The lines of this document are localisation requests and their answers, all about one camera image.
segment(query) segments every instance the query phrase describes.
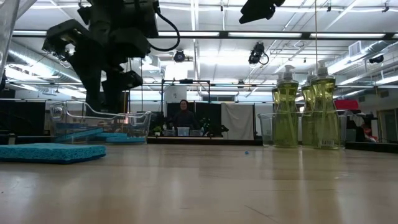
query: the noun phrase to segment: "table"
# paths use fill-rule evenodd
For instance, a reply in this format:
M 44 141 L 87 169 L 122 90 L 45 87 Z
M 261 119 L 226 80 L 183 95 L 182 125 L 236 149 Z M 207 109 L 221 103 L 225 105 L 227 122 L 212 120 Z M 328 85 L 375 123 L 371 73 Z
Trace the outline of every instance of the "table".
M 397 189 L 396 154 L 108 146 L 103 159 L 74 165 L 0 163 L 0 217 L 2 224 L 395 224 Z

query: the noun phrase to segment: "small blue object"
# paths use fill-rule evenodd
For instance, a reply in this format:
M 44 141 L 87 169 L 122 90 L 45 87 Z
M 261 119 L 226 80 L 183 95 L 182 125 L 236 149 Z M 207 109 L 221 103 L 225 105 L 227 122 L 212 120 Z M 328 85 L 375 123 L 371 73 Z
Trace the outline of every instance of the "small blue object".
M 89 130 L 84 130 L 84 131 L 78 131 L 75 133 L 70 133 L 70 134 L 64 134 L 61 136 L 57 136 L 55 138 L 55 142 L 65 142 L 69 140 L 76 140 L 80 138 L 85 138 L 85 137 L 90 137 L 92 135 L 102 133 L 104 131 L 103 128 L 95 128 L 95 129 L 89 129 Z
M 72 164 L 99 159 L 106 155 L 105 146 L 81 146 L 35 143 L 0 146 L 0 161 Z
M 106 138 L 106 142 L 115 144 L 145 143 L 145 138 Z
M 126 138 L 127 133 L 99 133 L 95 136 L 100 138 Z

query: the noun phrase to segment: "white curtain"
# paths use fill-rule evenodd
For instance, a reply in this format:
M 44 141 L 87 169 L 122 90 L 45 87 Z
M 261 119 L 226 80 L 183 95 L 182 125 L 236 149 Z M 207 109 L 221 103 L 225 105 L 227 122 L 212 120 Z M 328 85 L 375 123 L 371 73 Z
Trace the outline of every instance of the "white curtain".
M 221 124 L 229 129 L 224 139 L 253 140 L 253 105 L 222 103 Z

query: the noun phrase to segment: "person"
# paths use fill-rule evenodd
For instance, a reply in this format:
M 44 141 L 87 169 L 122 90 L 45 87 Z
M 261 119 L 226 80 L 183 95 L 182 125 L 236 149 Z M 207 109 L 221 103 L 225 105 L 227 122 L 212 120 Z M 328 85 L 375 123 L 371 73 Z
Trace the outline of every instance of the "person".
M 194 114 L 188 110 L 188 101 L 180 101 L 180 111 L 173 118 L 174 127 L 189 127 L 190 129 L 199 129 L 199 124 Z

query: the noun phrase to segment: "potted plant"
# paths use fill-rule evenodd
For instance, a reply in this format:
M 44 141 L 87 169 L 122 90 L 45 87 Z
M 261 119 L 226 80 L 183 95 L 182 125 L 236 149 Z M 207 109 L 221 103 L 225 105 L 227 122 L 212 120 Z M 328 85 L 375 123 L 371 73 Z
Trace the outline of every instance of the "potted plant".
M 160 132 L 162 132 L 162 127 L 156 126 L 154 128 L 155 136 L 160 136 Z

